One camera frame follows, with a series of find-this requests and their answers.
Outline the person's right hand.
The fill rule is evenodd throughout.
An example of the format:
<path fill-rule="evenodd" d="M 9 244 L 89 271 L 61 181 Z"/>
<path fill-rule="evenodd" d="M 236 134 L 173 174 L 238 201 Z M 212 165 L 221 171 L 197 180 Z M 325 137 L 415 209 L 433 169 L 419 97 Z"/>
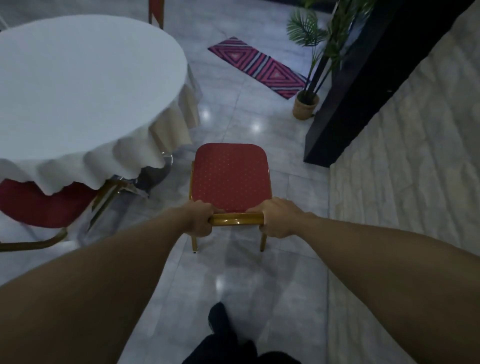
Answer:
<path fill-rule="evenodd" d="M 246 213 L 263 215 L 260 231 L 268 237 L 286 238 L 294 235 L 299 221 L 305 217 L 305 212 L 290 200 L 273 197 L 249 208 Z"/>

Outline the person's left hand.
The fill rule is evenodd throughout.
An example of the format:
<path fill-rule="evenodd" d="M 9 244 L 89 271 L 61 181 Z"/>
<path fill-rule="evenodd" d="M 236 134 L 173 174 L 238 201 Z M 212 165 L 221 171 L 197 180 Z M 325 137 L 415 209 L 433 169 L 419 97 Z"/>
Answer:
<path fill-rule="evenodd" d="M 179 207 L 180 214 L 184 221 L 184 231 L 192 237 L 198 237 L 198 203 L 205 203 L 203 201 L 189 201 Z"/>

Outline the red gold-framed banquet chair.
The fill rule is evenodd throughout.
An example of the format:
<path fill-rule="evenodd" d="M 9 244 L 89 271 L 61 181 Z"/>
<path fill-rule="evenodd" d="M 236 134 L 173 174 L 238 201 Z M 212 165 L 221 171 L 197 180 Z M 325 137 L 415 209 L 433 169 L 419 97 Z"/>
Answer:
<path fill-rule="evenodd" d="M 165 0 L 148 0 L 148 23 L 155 20 L 160 29 L 164 29 Z"/>
<path fill-rule="evenodd" d="M 3 180 L 0 183 L 0 212 L 24 225 L 59 229 L 59 232 L 50 239 L 34 242 L 0 241 L 0 253 L 39 250 L 60 243 L 88 208 L 95 212 L 87 228 L 90 231 L 116 195 L 130 187 L 133 184 L 124 179 L 108 179 L 98 190 L 74 182 L 59 192 L 46 195 L 32 181 Z"/>
<path fill-rule="evenodd" d="M 267 155 L 251 143 L 206 143 L 191 163 L 189 200 L 211 203 L 222 210 L 213 227 L 262 224 L 262 215 L 246 210 L 272 198 Z"/>

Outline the person's left forearm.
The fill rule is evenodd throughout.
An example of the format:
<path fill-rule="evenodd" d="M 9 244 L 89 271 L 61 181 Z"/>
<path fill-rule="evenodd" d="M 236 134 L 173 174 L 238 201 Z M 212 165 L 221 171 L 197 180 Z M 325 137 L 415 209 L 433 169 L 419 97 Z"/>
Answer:
<path fill-rule="evenodd" d="M 117 364 L 188 224 L 171 208 L 0 286 L 0 364 Z"/>

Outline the person's right forearm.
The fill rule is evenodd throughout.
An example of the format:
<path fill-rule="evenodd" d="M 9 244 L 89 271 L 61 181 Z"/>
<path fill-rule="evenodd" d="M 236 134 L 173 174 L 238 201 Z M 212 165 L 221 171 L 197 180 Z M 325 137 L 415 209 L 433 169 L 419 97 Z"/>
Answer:
<path fill-rule="evenodd" d="M 480 256 L 399 229 L 287 221 L 417 363 L 480 364 Z"/>

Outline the chrome table base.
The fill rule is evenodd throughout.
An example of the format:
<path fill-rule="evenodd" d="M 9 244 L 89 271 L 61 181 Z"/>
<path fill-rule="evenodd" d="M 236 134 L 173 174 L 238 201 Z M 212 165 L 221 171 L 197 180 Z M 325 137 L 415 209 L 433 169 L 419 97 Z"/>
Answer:
<path fill-rule="evenodd" d="M 149 198 L 151 191 L 160 185 L 170 174 L 173 165 L 173 155 L 162 153 L 165 165 L 162 168 L 144 167 L 135 179 L 125 179 L 121 176 L 114 175 L 112 180 L 122 181 L 125 185 L 123 190 L 133 193 L 142 198 Z"/>

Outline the person's black trouser leg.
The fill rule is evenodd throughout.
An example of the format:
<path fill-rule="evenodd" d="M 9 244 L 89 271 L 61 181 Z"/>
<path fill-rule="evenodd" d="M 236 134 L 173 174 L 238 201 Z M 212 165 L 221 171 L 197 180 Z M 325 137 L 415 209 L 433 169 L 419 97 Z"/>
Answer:
<path fill-rule="evenodd" d="M 258 354 L 255 343 L 240 343 L 225 305 L 217 302 L 208 313 L 212 331 L 182 364 L 302 364 L 282 351 Z"/>

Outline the pink striped patterned rug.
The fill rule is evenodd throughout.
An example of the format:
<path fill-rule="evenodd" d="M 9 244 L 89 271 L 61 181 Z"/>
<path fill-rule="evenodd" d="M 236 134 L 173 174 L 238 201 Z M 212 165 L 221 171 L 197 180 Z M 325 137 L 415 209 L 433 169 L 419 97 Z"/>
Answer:
<path fill-rule="evenodd" d="M 306 77 L 237 37 L 212 45 L 208 51 L 285 100 L 296 96 L 306 85 Z"/>

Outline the white round tablecloth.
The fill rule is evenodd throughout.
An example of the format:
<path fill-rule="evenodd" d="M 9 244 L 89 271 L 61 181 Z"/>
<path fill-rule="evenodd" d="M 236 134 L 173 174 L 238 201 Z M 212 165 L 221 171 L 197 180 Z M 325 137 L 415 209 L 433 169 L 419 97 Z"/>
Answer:
<path fill-rule="evenodd" d="M 51 196 L 163 168 L 191 144 L 200 86 L 179 43 L 127 17 L 70 15 L 0 32 L 0 183 Z"/>

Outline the potted green palm plant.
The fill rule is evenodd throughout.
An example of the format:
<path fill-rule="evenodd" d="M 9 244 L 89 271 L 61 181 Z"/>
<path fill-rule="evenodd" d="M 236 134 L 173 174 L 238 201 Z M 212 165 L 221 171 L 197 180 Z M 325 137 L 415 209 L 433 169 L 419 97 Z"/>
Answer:
<path fill-rule="evenodd" d="M 314 116 L 319 105 L 320 89 L 333 72 L 338 71 L 351 47 L 349 37 L 357 20 L 365 20 L 378 0 L 335 0 L 332 15 L 321 26 L 314 5 L 320 0 L 299 0 L 286 25 L 288 39 L 311 49 L 309 73 L 297 93 L 293 116 L 305 121 Z"/>

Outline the black counter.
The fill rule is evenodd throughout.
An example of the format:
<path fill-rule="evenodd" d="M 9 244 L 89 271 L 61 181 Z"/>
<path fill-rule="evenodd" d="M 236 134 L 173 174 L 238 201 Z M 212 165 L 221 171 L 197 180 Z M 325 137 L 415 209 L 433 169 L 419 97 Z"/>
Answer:
<path fill-rule="evenodd" d="M 378 0 L 305 137 L 330 167 L 475 0 Z"/>

